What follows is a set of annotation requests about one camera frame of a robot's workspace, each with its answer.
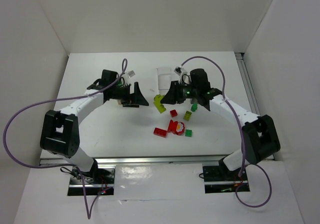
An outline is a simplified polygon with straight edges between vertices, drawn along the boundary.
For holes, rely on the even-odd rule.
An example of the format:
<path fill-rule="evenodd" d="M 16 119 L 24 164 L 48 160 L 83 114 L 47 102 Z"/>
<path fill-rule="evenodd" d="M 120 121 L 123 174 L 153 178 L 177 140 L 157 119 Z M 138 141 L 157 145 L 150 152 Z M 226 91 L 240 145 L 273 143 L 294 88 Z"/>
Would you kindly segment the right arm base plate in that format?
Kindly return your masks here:
<path fill-rule="evenodd" d="M 204 182 L 204 192 L 206 194 L 234 193 L 237 188 L 239 192 L 250 191 L 248 176 L 245 171 L 239 177 L 237 171 L 222 174 L 219 166 L 205 165 L 198 177 Z"/>

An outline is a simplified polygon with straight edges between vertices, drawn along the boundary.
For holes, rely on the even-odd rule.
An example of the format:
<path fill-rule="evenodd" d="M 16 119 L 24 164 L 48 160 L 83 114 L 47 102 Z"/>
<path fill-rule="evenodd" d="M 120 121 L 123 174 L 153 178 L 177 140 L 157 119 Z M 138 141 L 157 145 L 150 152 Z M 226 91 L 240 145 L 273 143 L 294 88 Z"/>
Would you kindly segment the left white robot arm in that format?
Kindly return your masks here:
<path fill-rule="evenodd" d="M 49 110 L 44 116 L 40 147 L 77 166 L 78 174 L 90 181 L 101 175 L 101 171 L 97 161 L 80 148 L 81 122 L 109 100 L 117 100 L 123 107 L 149 105 L 138 82 L 118 85 L 120 80 L 117 72 L 104 69 L 101 78 L 86 89 L 84 98 L 77 99 L 60 110 Z"/>

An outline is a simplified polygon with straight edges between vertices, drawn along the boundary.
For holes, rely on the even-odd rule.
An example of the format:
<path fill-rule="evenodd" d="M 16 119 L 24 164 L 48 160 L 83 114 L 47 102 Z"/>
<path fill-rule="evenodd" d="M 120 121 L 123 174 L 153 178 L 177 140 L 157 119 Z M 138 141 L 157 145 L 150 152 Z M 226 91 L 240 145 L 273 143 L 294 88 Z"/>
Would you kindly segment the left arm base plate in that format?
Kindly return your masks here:
<path fill-rule="evenodd" d="M 102 196 L 114 195 L 115 183 L 115 166 L 99 167 L 100 172 L 94 179 L 84 177 L 84 185 L 87 196 L 96 196 L 101 193 Z M 70 174 L 67 195 L 70 197 L 83 196 L 83 182 L 78 171 L 73 168 L 72 170 L 64 170 L 64 173 Z"/>

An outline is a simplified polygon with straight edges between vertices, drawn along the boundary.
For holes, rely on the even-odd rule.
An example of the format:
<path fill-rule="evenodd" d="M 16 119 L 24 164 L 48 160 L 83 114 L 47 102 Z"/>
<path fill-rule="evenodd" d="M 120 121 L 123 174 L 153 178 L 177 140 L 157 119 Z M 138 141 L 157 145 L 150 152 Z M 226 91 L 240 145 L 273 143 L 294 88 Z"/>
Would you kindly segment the lime stepped lego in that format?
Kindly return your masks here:
<path fill-rule="evenodd" d="M 164 113 L 166 111 L 165 106 L 161 103 L 161 100 L 164 98 L 164 95 L 157 94 L 153 98 L 153 104 L 156 107 L 156 109 L 159 111 L 160 114 Z"/>

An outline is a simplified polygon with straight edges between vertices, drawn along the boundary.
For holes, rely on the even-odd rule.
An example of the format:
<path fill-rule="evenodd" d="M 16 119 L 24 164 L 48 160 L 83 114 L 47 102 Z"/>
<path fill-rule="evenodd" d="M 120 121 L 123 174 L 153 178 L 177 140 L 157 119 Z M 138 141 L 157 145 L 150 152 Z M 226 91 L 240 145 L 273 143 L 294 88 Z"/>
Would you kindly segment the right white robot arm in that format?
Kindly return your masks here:
<path fill-rule="evenodd" d="M 281 149 L 273 119 L 259 116 L 234 103 L 223 92 L 211 87 L 208 75 L 202 68 L 187 73 L 176 67 L 179 80 L 172 81 L 162 104 L 182 104 L 190 99 L 209 112 L 220 115 L 240 129 L 241 148 L 218 162 L 222 175 L 240 171 L 242 166 L 256 165 Z"/>

